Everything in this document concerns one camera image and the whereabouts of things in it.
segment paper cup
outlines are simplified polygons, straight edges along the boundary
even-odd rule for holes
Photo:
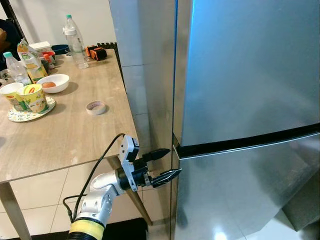
[[[48,109],[48,104],[41,84],[30,84],[20,88],[20,97],[34,113],[41,113]]]
[[[24,111],[28,109],[27,105],[23,101],[23,98],[17,93],[17,91],[20,88],[23,88],[23,86],[24,85],[20,82],[14,82],[0,88],[0,94],[4,96],[17,111]]]

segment black cable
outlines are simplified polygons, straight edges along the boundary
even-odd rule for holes
[[[96,168],[98,167],[99,163],[102,161],[102,159],[104,159],[105,155],[107,154],[107,152],[109,151],[109,149],[112,147],[112,145],[115,143],[115,141],[120,137],[120,136],[125,136],[124,133],[119,133],[117,136],[114,137],[114,139],[112,140],[112,142],[109,144],[109,146],[106,148],[106,150],[104,151],[104,153],[102,154],[102,156],[99,158],[99,160],[95,163],[94,167],[92,168],[91,172],[90,172],[90,175],[88,176],[80,194],[79,194],[79,197],[78,199],[76,200],[76,204],[75,204],[75,207],[74,207],[74,211],[73,211],[73,218],[72,220],[75,221],[76,220],[76,217],[77,217],[77,211],[78,211],[78,206],[79,206],[79,203],[80,203],[80,200],[81,198],[83,197],[84,195],[84,192],[90,182],[90,179],[92,178]]]
[[[67,210],[67,212],[68,212],[68,215],[69,215],[69,218],[70,218],[70,222],[71,222],[71,223],[73,223],[74,220],[72,219],[72,211],[71,211],[70,207],[68,206],[68,204],[66,203],[66,200],[67,200],[67,199],[77,198],[77,197],[79,197],[79,196],[80,196],[80,195],[67,196],[67,197],[65,197],[65,198],[62,200],[62,203],[63,203],[63,205],[65,206],[65,208],[66,208],[66,210]]]

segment floral plate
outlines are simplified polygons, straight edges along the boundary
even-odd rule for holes
[[[17,111],[15,110],[14,107],[12,107],[8,112],[8,119],[13,122],[26,122],[26,121],[30,121],[30,120],[42,117],[43,115],[50,112],[56,105],[56,101],[52,97],[46,96],[45,99],[46,99],[46,102],[48,103],[47,110],[43,112],[35,113],[35,112],[32,112],[31,110]]]

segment person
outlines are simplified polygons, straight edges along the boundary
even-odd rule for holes
[[[17,46],[20,41],[15,25],[8,20],[0,19],[0,71],[7,68],[3,53],[11,52],[15,59],[20,60],[17,53]]]

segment freezer door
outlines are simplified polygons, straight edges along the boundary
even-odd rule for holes
[[[319,122],[319,0],[179,0],[181,146]]]
[[[236,240],[260,230],[317,172],[319,159],[319,134],[181,159],[174,240]]]

